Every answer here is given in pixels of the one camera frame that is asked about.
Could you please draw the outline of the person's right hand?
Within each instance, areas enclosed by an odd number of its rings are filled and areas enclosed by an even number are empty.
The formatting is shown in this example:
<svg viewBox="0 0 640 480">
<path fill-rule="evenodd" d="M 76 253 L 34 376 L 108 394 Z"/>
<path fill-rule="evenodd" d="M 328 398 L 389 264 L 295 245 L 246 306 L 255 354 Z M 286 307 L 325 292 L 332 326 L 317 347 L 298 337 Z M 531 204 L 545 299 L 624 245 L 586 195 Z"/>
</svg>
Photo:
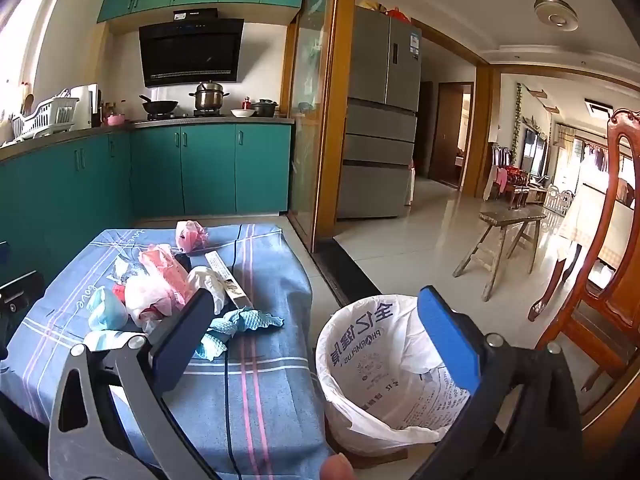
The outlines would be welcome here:
<svg viewBox="0 0 640 480">
<path fill-rule="evenodd" d="M 348 458 L 342 454 L 328 457 L 320 468 L 320 480 L 356 480 L 356 474 Z"/>
</svg>

